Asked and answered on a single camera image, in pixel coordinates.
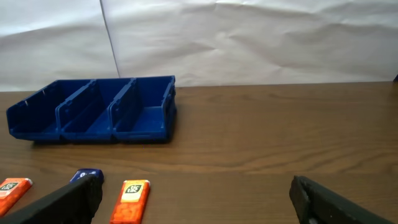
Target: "blue storage bin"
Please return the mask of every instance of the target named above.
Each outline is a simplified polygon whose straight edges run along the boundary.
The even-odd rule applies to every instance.
[[[26,140],[59,140],[55,109],[87,83],[89,80],[57,80],[10,107],[10,134]]]
[[[176,112],[174,77],[137,78],[111,106],[119,140],[160,140],[171,135]]]
[[[168,140],[175,77],[58,80],[7,110],[9,132],[34,141]]]

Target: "orange tic tac box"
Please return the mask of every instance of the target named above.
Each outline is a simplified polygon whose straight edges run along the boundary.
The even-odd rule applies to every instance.
[[[8,212],[32,184],[28,178],[7,178],[0,185],[0,217]]]
[[[110,224],[140,224],[149,195],[148,180],[125,180]]]

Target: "white backdrop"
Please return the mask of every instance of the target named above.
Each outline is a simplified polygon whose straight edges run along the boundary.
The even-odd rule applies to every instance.
[[[0,14],[0,90],[117,76],[97,0],[33,1],[37,7],[25,12],[22,3],[0,3],[7,6]],[[121,77],[176,75],[178,86],[197,86],[391,81],[398,74],[396,0],[102,4]]]

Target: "wooden table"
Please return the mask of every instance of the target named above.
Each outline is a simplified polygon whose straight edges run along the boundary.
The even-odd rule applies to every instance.
[[[14,139],[0,93],[0,179],[35,185],[10,211],[103,170],[93,223],[108,223],[122,182],[148,179],[143,224],[298,223],[293,175],[398,222],[398,85],[339,83],[178,88],[175,136],[154,145],[36,145]]]

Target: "blue plastic bin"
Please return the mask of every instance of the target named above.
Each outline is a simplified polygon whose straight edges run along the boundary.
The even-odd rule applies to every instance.
[[[175,77],[58,80],[7,110],[10,134],[34,141],[168,140]]]

